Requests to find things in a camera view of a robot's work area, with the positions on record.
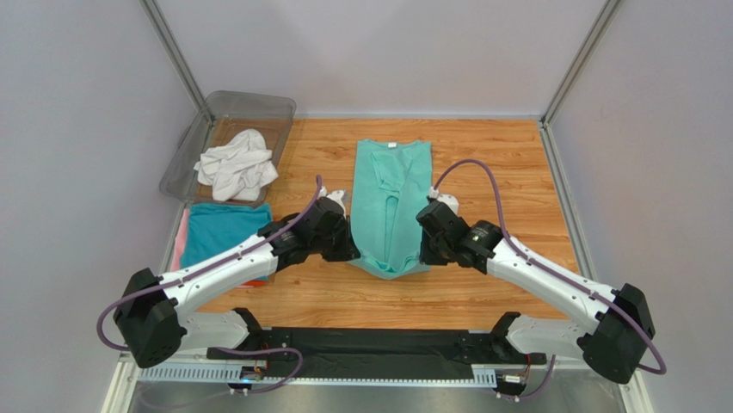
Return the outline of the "clear plastic bin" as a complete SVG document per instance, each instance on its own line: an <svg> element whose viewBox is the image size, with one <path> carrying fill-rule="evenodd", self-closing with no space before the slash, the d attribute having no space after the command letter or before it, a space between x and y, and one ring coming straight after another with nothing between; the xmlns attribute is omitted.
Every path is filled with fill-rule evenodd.
<svg viewBox="0 0 733 413"><path fill-rule="evenodd" d="M158 188L183 203L212 202L213 188L198 179L194 165L207 150L228 145L239 133L259 132L277 166L296 112L296 102L283 96L219 90L210 94L183 133Z"/></svg>

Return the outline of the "teal green t shirt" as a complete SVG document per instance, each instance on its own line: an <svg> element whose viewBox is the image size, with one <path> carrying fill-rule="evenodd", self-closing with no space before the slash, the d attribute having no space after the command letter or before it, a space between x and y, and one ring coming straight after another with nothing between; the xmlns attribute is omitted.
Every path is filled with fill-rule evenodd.
<svg viewBox="0 0 733 413"><path fill-rule="evenodd" d="M429 271L416 215L428 204L432 175L429 142L357 143L350 220L360 257L352 265L383 280Z"/></svg>

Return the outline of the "left aluminium frame post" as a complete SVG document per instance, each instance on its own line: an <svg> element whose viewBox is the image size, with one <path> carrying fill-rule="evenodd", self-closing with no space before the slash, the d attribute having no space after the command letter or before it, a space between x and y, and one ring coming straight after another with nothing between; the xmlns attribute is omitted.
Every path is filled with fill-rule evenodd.
<svg viewBox="0 0 733 413"><path fill-rule="evenodd" d="M184 89L187 91L194 106L197 110L202 110L206 118L209 121L212 121L213 115L211 111L206 108L206 98L194 78L194 74L182 53L182 49L176 41L176 37L166 20L161 5L156 0L139 0L139 4L147 15L158 39L163 45L163 49L168 55L170 62L176 70L178 77L181 79Z"/></svg>

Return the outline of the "aluminium frame post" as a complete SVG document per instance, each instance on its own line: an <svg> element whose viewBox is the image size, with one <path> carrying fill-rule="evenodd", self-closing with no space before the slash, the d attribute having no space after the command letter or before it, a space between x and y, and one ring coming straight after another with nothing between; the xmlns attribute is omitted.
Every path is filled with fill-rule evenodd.
<svg viewBox="0 0 733 413"><path fill-rule="evenodd" d="M176 70L178 77L181 79L184 89L187 91L194 106L197 110L202 110L206 118L209 121L212 121L213 115L211 111L206 108L206 98L194 78L194 74L182 53L182 49L176 41L176 37L166 20L161 5L156 0L139 0L139 4L147 15L158 39L163 45L163 49L168 55L170 62Z"/></svg>
<svg viewBox="0 0 733 413"><path fill-rule="evenodd" d="M603 3L599 14L594 19L591 28L572 59L545 112L541 116L541 124L545 129L548 129L551 123L557 118L577 79L581 76L623 3L624 1L622 0L606 0Z"/></svg>

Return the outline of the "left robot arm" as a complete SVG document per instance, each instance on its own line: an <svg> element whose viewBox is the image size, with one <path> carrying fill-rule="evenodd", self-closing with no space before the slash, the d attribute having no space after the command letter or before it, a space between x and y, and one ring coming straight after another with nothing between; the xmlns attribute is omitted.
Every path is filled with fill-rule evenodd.
<svg viewBox="0 0 733 413"><path fill-rule="evenodd" d="M321 195L301 213L271 222L235 247L193 266L160 275L148 268L138 271L113 306L125 351L138 367L149 368L178 352L243 345L258 327L244 310L205 314L200 308L309 256L320 255L327 262L358 258L344 196L342 190Z"/></svg>

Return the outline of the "aluminium front rail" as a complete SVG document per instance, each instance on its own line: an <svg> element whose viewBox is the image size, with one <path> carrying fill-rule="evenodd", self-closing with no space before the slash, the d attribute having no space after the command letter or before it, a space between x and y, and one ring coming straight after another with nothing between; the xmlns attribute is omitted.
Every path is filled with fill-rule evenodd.
<svg viewBox="0 0 733 413"><path fill-rule="evenodd" d="M564 320L524 317L507 312L489 332L469 330L394 330L273 328L263 329L240 309L237 321L251 332L235 348L202 344L207 360L237 367L227 376L243 389L257 380L297 379L348 381L459 381L481 365L530 367L548 364L553 355L584 361L601 377L626 384L639 366L646 346L638 333L612 317L594 333ZM563 352L551 344L568 340Z"/></svg>

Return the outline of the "crumpled white t shirt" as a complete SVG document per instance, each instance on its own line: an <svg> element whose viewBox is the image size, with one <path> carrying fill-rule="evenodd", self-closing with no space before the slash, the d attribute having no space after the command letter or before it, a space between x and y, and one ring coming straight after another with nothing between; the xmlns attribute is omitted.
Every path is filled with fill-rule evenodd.
<svg viewBox="0 0 733 413"><path fill-rule="evenodd" d="M194 171L198 183L209 186L216 201L254 202L262 189L279 177L273 152L255 129L246 129L228 144L206 150L194 164Z"/></svg>

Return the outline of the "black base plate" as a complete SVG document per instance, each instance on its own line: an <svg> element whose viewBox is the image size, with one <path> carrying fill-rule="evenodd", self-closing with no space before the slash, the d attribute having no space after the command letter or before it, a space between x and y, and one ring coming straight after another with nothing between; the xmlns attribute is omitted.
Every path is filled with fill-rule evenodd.
<svg viewBox="0 0 733 413"><path fill-rule="evenodd" d="M541 353L526 355L501 336L469 330L263 328L257 324L239 351L274 349L269 376L282 377L304 357L297 378L469 379L475 365L544 366Z"/></svg>

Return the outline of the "folded pink t shirt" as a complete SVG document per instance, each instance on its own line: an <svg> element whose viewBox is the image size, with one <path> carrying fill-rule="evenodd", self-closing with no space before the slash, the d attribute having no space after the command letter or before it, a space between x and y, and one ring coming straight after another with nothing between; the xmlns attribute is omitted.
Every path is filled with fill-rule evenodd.
<svg viewBox="0 0 733 413"><path fill-rule="evenodd" d="M184 253L187 239L188 239L188 221L190 211L186 207L182 211L182 216L179 222L176 236L174 238L172 256L170 259L169 270L176 271L181 268L181 258Z"/></svg>

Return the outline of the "folded dark teal t shirt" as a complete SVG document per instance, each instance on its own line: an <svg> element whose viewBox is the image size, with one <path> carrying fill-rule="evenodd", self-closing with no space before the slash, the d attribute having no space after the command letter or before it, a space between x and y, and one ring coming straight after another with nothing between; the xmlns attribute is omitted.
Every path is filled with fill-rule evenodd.
<svg viewBox="0 0 733 413"><path fill-rule="evenodd" d="M188 209L188 239L181 268L203 262L239 245L273 221L268 204L251 207L198 203Z"/></svg>

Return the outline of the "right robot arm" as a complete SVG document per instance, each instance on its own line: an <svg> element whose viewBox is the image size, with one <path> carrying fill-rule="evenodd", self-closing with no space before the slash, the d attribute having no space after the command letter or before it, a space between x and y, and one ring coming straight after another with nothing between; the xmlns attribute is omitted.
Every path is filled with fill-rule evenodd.
<svg viewBox="0 0 733 413"><path fill-rule="evenodd" d="M510 282L563 313L566 318L507 312L495 336L521 354L559 355L584 361L601 377L627 384L640 369L656 333L644 293L586 279L535 254L498 225L468 225L453 205L432 199L417 215L422 228L421 260L461 268Z"/></svg>

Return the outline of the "right aluminium frame post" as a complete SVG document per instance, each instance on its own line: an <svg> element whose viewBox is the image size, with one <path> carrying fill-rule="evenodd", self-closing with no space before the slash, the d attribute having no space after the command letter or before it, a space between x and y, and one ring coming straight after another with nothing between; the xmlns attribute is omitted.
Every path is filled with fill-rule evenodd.
<svg viewBox="0 0 733 413"><path fill-rule="evenodd" d="M557 118L577 79L581 76L623 3L624 1L622 0L606 0L603 3L599 14L594 19L591 28L572 59L545 112L541 116L541 124L545 129L548 129L551 123Z"/></svg>

